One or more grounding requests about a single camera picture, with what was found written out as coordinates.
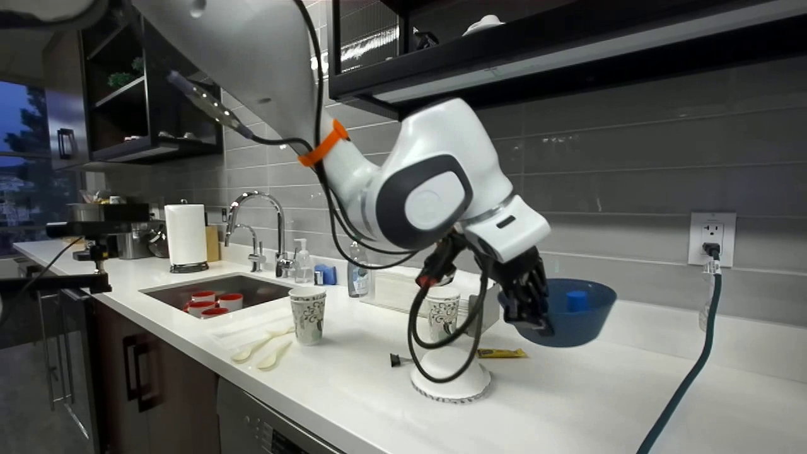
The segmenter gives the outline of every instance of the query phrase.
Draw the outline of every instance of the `power cord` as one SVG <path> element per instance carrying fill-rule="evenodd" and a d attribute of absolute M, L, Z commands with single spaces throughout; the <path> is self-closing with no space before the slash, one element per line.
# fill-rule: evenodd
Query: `power cord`
<path fill-rule="evenodd" d="M 139 14 L 134 11 L 132 0 L 123 0 L 123 11 L 127 11 L 127 20 L 128 28 L 134 30 L 137 40 L 141 43 L 141 48 L 149 50 L 152 64 L 156 64 L 164 74 L 166 81 L 182 92 L 204 117 L 210 117 L 212 121 L 241 134 L 250 141 L 264 144 L 264 146 L 303 146 L 303 150 L 313 150 L 309 141 L 299 139 L 299 136 L 286 136 L 286 139 L 264 139 L 257 136 L 251 130 L 244 126 L 244 121 L 240 121 L 215 94 L 204 92 L 200 83 L 191 83 L 186 75 L 182 75 L 168 60 L 168 57 L 164 57 L 149 39 L 144 30 L 144 20 L 139 19 Z"/>
<path fill-rule="evenodd" d="M 439 344 L 424 344 L 424 340 L 419 339 L 419 313 L 422 313 L 422 306 L 424 306 L 427 295 L 428 295 L 428 285 L 422 285 L 422 291 L 417 292 L 417 299 L 413 299 L 413 302 L 412 302 L 408 323 L 407 323 L 407 348 L 408 348 L 412 363 L 419 368 L 419 373 L 422 373 L 427 382 L 432 382 L 432 384 L 448 384 L 448 382 L 460 378 L 463 372 L 470 372 L 470 366 L 473 363 L 478 340 L 482 340 L 482 306 L 483 306 L 483 299 L 486 299 L 486 267 L 482 267 L 482 276 L 478 276 L 478 299 L 477 299 L 473 311 L 472 311 L 470 319 L 462 323 L 462 329 L 456 329 L 448 339 L 444 339 L 444 340 L 439 340 Z M 427 348 L 427 350 L 444 348 L 444 345 L 453 344 L 460 337 L 463 337 L 463 332 L 466 332 L 472 323 L 477 323 L 477 329 L 473 329 L 473 345 L 472 345 L 466 362 L 463 362 L 453 373 L 448 373 L 448 377 L 432 377 L 432 373 L 422 366 L 422 362 L 419 362 L 412 340 L 417 340 L 417 344 L 419 344 L 422 348 Z"/>
<path fill-rule="evenodd" d="M 294 5 L 298 5 L 298 11 L 299 11 L 299 16 L 303 16 L 303 24 L 304 24 L 304 28 L 307 28 L 307 39 L 309 39 L 309 45 L 313 45 L 313 60 L 315 60 L 315 75 L 317 75 L 317 94 L 315 94 L 315 120 L 313 120 L 313 139 L 315 139 L 315 144 L 320 144 L 320 121 L 322 121 L 322 98 L 325 98 L 325 74 L 322 74 L 322 60 L 320 60 L 320 57 L 322 57 L 322 50 L 320 50 L 320 40 L 317 40 L 317 30 L 315 30 L 315 26 L 313 26 L 313 19 L 309 19 L 309 14 L 307 14 L 307 9 L 303 5 L 303 0 L 293 0 Z M 320 186 L 322 186 L 322 193 L 325 193 L 325 199 L 328 199 L 328 223 L 330 223 L 330 239 L 332 239 L 332 246 L 335 246 L 335 251 L 338 251 L 338 255 L 342 258 L 342 261 L 349 261 L 350 265 L 357 265 L 357 267 L 366 267 L 366 270 L 385 270 L 385 267 L 396 267 L 396 265 L 402 265 L 402 263 L 407 263 L 407 261 L 412 261 L 417 253 L 394 253 L 394 251 L 380 251 L 380 248 L 373 248 L 373 246 L 369 246 L 360 234 L 357 234 L 357 231 L 349 223 L 349 218 L 342 215 L 342 207 L 338 204 L 338 209 L 335 209 L 335 204 L 332 204 L 332 193 L 330 193 L 330 178 L 328 178 L 328 173 L 325 173 L 325 166 L 322 166 L 322 161 L 317 161 L 315 165 L 315 175 L 317 175 L 317 181 L 320 181 Z M 385 263 L 385 265 L 369 265 L 369 263 L 357 263 L 357 261 L 352 261 L 345 251 L 342 251 L 342 246 L 340 246 L 340 239 L 338 239 L 338 234 L 335 234 L 335 223 L 340 226 L 340 231 L 352 239 L 352 243 L 357 243 L 360 248 L 366 248 L 366 251 L 370 251 L 370 253 L 379 253 L 379 255 L 404 255 L 402 261 L 394 261 L 394 263 Z"/>
<path fill-rule="evenodd" d="M 679 403 L 683 402 L 689 386 L 702 377 L 708 357 L 712 357 L 712 345 L 714 345 L 714 325 L 715 325 L 715 308 L 722 302 L 722 289 L 724 289 L 724 276 L 718 267 L 722 261 L 722 246 L 715 243 L 703 243 L 703 253 L 714 261 L 714 292 L 712 292 L 712 302 L 708 302 L 708 313 L 707 313 L 707 339 L 703 339 L 703 348 L 699 362 L 694 363 L 694 368 L 685 373 L 685 378 L 679 384 L 675 395 L 670 396 L 670 402 L 664 407 L 664 412 L 657 413 L 655 424 L 650 426 L 650 432 L 645 435 L 645 439 L 637 446 L 637 454 L 647 454 L 655 445 L 655 439 L 661 437 L 661 432 L 666 430 L 666 424 L 670 422 L 670 417 L 675 413 Z"/>
<path fill-rule="evenodd" d="M 2 316 L 2 311 L 0 311 L 0 316 L 2 316 L 0 323 L 8 321 L 14 313 L 14 308 L 21 308 L 18 301 L 77 243 L 81 243 L 81 237 L 74 237 L 65 248 L 60 248 L 59 255 L 52 255 L 52 261 L 43 270 L 31 273 L 28 284 L 11 299 L 8 313 Z"/>

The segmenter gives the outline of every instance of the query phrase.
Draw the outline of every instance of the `kitchen counter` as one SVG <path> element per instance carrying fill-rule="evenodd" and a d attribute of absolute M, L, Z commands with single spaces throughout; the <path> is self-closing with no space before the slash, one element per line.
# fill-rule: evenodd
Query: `kitchen counter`
<path fill-rule="evenodd" d="M 62 243 L 14 246 L 51 263 Z M 407 316 L 328 291 L 325 344 L 293 345 L 275 372 L 229 357 L 289 323 L 287 301 L 196 321 L 141 291 L 248 273 L 248 261 L 172 276 L 166 261 L 108 261 L 110 292 L 95 295 L 222 378 L 342 453 L 396 454 L 626 454 L 692 368 L 702 332 L 694 311 L 617 301 L 603 337 L 583 348 L 540 348 L 496 323 L 482 345 L 524 348 L 528 362 L 483 362 L 494 388 L 472 403 L 436 403 L 408 384 Z M 55 276 L 93 273 L 62 258 Z M 655 453 L 805 453 L 805 329 L 718 319 L 714 362 L 661 435 Z"/>

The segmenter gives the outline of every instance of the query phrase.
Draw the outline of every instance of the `dark cabinet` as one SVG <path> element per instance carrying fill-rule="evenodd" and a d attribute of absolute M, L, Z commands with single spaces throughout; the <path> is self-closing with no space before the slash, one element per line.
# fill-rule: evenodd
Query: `dark cabinet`
<path fill-rule="evenodd" d="M 93 306 L 101 446 L 216 454 L 216 377 L 118 313 Z"/>
<path fill-rule="evenodd" d="M 330 0 L 330 96 L 509 105 L 805 54 L 805 26 L 781 0 Z"/>
<path fill-rule="evenodd" d="M 219 382 L 222 454 L 338 454 L 277 408 Z"/>
<path fill-rule="evenodd" d="M 0 453 L 99 454 L 84 299 L 2 295 Z"/>
<path fill-rule="evenodd" d="M 84 34 L 84 94 L 91 161 L 164 161 L 222 151 L 219 126 L 166 75 L 180 72 L 216 92 L 120 4 Z"/>

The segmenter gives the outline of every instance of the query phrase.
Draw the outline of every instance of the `tile wall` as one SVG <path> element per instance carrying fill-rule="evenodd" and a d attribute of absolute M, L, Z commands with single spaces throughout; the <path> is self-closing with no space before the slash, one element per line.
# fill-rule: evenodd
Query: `tile wall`
<path fill-rule="evenodd" d="M 325 0 L 307 5 L 322 26 Z M 332 101 L 325 110 L 369 160 L 383 161 L 396 121 Z M 234 112 L 269 134 L 236 105 Z M 708 280 L 685 265 L 689 213 L 736 213 L 724 313 L 807 325 L 807 58 L 521 101 L 478 117 L 516 193 L 555 227 L 540 246 L 549 276 L 599 280 L 626 301 L 702 308 Z M 289 237 L 335 255 L 325 199 L 289 151 L 225 134 L 222 160 L 123 179 L 210 207 L 241 190 L 269 190 L 287 209 Z M 268 204 L 254 203 L 241 221 L 275 246 Z"/>

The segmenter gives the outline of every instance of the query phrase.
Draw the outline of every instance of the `robotic arm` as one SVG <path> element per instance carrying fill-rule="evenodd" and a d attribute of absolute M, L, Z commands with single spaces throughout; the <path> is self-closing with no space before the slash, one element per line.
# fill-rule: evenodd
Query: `robotic arm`
<path fill-rule="evenodd" d="M 196 69 L 269 125 L 280 136 L 315 144 L 332 120 L 317 110 L 309 24 L 299 0 L 132 0 L 132 5 Z M 175 81 L 225 126 L 251 131 L 183 78 Z M 338 141 L 320 165 L 330 193 L 360 237 L 399 251 L 439 246 L 427 261 L 422 289 L 453 273 L 452 261 L 472 248 L 501 285 L 505 321 L 552 333 L 545 270 L 534 246 L 549 234 L 501 175 L 496 151 L 460 98 L 408 117 L 383 161 L 370 165 L 352 141 Z"/>

